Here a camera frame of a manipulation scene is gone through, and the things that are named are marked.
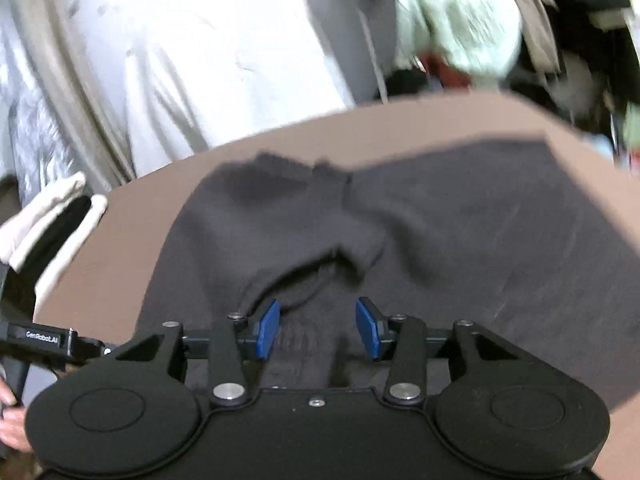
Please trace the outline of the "person's left hand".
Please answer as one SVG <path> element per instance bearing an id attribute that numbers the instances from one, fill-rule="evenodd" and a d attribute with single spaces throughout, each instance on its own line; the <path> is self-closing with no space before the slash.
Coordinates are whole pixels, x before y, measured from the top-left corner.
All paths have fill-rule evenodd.
<path id="1" fill-rule="evenodd" d="M 26 436 L 26 408 L 17 405 L 16 397 L 4 380 L 0 382 L 2 404 L 0 438 L 1 442 L 22 453 L 31 453 L 32 446 Z"/>

